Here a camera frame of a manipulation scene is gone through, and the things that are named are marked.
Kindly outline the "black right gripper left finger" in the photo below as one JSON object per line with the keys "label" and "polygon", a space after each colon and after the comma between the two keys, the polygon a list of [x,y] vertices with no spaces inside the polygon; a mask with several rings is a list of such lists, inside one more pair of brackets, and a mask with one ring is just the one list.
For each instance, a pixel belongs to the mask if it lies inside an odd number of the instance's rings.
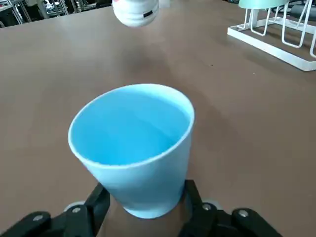
{"label": "black right gripper left finger", "polygon": [[52,217],[32,212],[1,233],[2,237],[95,237],[110,207],[110,194],[99,183],[83,204]]}

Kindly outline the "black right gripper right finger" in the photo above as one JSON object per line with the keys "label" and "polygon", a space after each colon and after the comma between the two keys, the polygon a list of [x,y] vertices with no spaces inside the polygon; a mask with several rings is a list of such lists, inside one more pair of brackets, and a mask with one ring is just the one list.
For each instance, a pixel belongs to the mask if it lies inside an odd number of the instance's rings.
{"label": "black right gripper right finger", "polygon": [[231,214],[214,204],[203,202],[194,180],[186,180],[184,194],[189,199],[191,216],[180,237],[279,237],[281,234],[256,211],[236,208]]}

